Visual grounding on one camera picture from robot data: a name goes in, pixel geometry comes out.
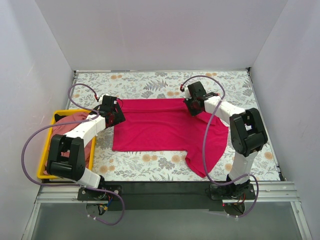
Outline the magenta t shirt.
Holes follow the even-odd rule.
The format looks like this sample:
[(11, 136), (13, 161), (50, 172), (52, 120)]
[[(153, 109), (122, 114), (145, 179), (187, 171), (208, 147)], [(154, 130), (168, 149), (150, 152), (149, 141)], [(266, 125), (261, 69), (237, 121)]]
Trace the magenta t shirt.
[(116, 152), (186, 151), (187, 166), (204, 178), (223, 156), (228, 127), (211, 114), (192, 116), (181, 98), (125, 99), (125, 121), (114, 127)]

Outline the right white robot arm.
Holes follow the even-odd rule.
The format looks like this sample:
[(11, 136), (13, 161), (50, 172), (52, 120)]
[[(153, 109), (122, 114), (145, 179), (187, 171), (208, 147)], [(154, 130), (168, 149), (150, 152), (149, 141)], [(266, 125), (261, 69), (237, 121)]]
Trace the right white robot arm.
[(199, 81), (180, 85), (184, 103), (192, 116), (205, 112), (211, 114), (209, 124), (214, 117), (218, 117), (229, 125), (231, 144), (235, 150), (234, 161), (227, 182), (217, 185), (226, 186), (227, 195), (237, 199), (245, 192), (243, 184), (250, 181), (253, 161), (268, 142), (268, 136), (258, 109), (244, 109), (225, 101), (226, 91), (221, 90), (221, 96), (206, 92)]

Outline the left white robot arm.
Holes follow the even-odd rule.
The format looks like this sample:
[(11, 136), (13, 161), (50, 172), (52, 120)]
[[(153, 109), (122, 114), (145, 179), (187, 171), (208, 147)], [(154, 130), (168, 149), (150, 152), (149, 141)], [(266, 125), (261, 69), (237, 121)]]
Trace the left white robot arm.
[(89, 187), (89, 194), (95, 200), (103, 199), (107, 193), (106, 187), (100, 183), (102, 177), (86, 167), (85, 147), (100, 132), (125, 120), (117, 97), (100, 97), (98, 106), (73, 129), (51, 137), (47, 173)]

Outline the black garment in bin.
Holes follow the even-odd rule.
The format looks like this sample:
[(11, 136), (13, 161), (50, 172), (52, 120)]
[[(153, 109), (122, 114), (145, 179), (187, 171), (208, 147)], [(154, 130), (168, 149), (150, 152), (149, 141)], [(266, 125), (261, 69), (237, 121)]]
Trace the black garment in bin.
[(54, 120), (56, 123), (65, 117), (66, 117), (66, 115), (59, 115), (57, 113), (54, 114)]

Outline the salmon pink t shirt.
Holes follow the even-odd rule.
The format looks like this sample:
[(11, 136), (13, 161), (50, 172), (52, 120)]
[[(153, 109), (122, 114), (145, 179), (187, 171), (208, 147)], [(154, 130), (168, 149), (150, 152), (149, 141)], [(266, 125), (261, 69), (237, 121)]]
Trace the salmon pink t shirt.
[(63, 119), (61, 119), (58, 122), (53, 121), (55, 126), (53, 126), (49, 130), (48, 134), (48, 139), (46, 146), (43, 150), (44, 155), (41, 158), (40, 161), (40, 169), (41, 171), (38, 173), (38, 178), (39, 179), (52, 179), (53, 176), (47, 173), (47, 160), (48, 160), (48, 154), (49, 154), (49, 149), (50, 149), (50, 143), (51, 139), (54, 135), (64, 135), (67, 132), (73, 130), (76, 128), (80, 123), (78, 121), (85, 120), (87, 116), (89, 115), (88, 112), (85, 111), (77, 111), (77, 112), (72, 112), (71, 110), (64, 110), (64, 111), (58, 111), (55, 114), (59, 115), (66, 115)]

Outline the yellow plastic bin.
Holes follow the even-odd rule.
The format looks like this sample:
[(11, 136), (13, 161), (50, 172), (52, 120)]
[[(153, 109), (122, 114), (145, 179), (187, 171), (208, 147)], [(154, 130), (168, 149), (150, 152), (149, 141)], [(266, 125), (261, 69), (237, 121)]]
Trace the yellow plastic bin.
[[(83, 116), (83, 119), (85, 119), (89, 114), (88, 110), (84, 109), (69, 109), (69, 110), (57, 110), (54, 112), (51, 125), (56, 124), (57, 121), (60, 121), (61, 117), (66, 116), (67, 120), (66, 122), (75, 122), (81, 120), (79, 117), (74, 119), (75, 116)], [(54, 175), (50, 175), (47, 173), (46, 166), (47, 166), (47, 160), (49, 155), (49, 147), (51, 138), (54, 135), (53, 132), (56, 128), (59, 128), (60, 126), (51, 127), (49, 130), (47, 130), (47, 136), (46, 141), (44, 144), (44, 148), (42, 151), (42, 156), (38, 165), (37, 170), (37, 177), (41, 180), (51, 180), (51, 179), (57, 179), (58, 177)], [(93, 169), (93, 162), (94, 162), (94, 154), (95, 154), (95, 146), (96, 146), (96, 137), (94, 137), (84, 148), (85, 153), (85, 166), (89, 170)]]

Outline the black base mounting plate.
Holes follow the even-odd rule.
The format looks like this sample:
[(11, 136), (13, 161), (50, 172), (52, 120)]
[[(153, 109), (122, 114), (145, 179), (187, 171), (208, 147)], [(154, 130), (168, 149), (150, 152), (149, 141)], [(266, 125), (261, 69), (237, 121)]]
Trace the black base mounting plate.
[(225, 194), (208, 181), (106, 181), (103, 190), (122, 197), (126, 210), (192, 210), (222, 212), (223, 202), (254, 200), (252, 184), (241, 193)]

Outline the aluminium frame rail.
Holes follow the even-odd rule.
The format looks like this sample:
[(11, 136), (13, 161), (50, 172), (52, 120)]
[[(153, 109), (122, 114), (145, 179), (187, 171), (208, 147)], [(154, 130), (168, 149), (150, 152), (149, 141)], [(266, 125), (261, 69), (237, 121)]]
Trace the aluminium frame rail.
[[(297, 188), (292, 181), (259, 181), (258, 202), (300, 202)], [(37, 200), (52, 203), (76, 201), (77, 187), (43, 187)]]

